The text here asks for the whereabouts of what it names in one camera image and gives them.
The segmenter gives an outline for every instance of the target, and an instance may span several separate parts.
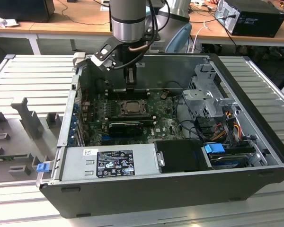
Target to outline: green motherboard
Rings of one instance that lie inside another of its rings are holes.
[[[174,115],[176,103],[172,96],[165,96],[158,91],[150,92],[147,99],[139,100],[139,104],[143,103],[143,107],[145,107],[141,119],[137,121],[137,117],[135,117],[135,120],[131,120],[131,116],[129,116],[123,121],[120,118],[116,121],[114,117],[120,116],[120,113],[125,111],[120,103],[126,102],[129,108],[129,104],[136,101],[123,100],[120,96],[116,100],[111,100],[105,94],[98,94],[91,101],[92,120],[88,122],[90,146],[142,144],[153,143],[156,140],[184,138]],[[129,115],[131,111],[132,114],[138,114],[138,111],[128,109]],[[143,133],[134,137],[111,137],[108,128],[114,122],[141,122],[143,123]]]

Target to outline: motherboard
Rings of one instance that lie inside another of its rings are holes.
[[[125,145],[178,140],[184,135],[175,118],[175,98],[150,91],[145,99],[98,94],[91,100],[89,145]]]

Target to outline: power supply label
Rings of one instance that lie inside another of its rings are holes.
[[[134,175],[133,150],[98,152],[96,175],[99,178]]]

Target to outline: white cable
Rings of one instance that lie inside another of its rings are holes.
[[[219,20],[219,19],[225,19],[225,17],[219,17],[219,18],[216,18],[216,20]],[[195,51],[195,42],[196,42],[196,40],[197,40],[197,37],[198,37],[198,34],[199,34],[199,32],[203,29],[203,28],[207,28],[207,29],[209,29],[209,27],[208,26],[206,26],[206,22],[211,22],[212,20],[210,20],[210,21],[208,21],[208,20],[205,20],[205,21],[203,21],[203,27],[202,28],[200,28],[199,29],[199,31],[197,32],[197,34],[195,35],[195,40],[194,40],[194,45],[193,45],[193,49],[192,49],[192,51],[191,51],[191,53],[194,53],[194,51]]]
[[[195,35],[194,45],[193,45],[193,49],[192,49],[191,53],[194,53],[194,51],[195,51],[195,42],[196,42],[196,40],[197,40],[197,37],[198,37],[199,32],[200,32],[203,28],[209,29],[209,27],[207,27],[207,26],[204,26],[204,27],[202,27],[202,28],[199,29],[199,31],[198,31],[197,34]]]

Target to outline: blue tab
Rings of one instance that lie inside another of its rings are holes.
[[[38,173],[49,172],[49,163],[40,163],[40,164],[38,164],[36,171]]]
[[[208,143],[204,146],[206,153],[225,153],[225,149],[221,143]]]

